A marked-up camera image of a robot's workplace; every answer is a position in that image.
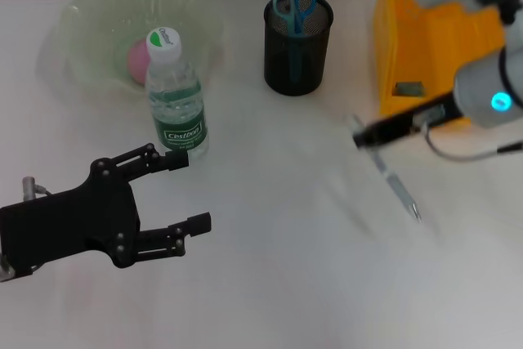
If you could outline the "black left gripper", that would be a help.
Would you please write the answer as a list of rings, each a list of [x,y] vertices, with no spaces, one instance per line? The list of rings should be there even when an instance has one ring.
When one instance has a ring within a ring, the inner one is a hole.
[[[160,154],[149,143],[92,163],[87,180],[72,189],[1,208],[1,254],[14,278],[36,266],[88,251],[118,268],[186,254],[186,237],[212,229],[210,213],[165,228],[139,230],[130,181],[189,166],[185,151]]]

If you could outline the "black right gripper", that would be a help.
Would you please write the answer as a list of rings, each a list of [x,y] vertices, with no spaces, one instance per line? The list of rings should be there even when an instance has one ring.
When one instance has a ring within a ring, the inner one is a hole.
[[[352,138],[357,148],[378,148],[407,136],[419,134],[423,126],[439,127],[463,118],[452,92],[375,123],[364,125],[352,116]]]

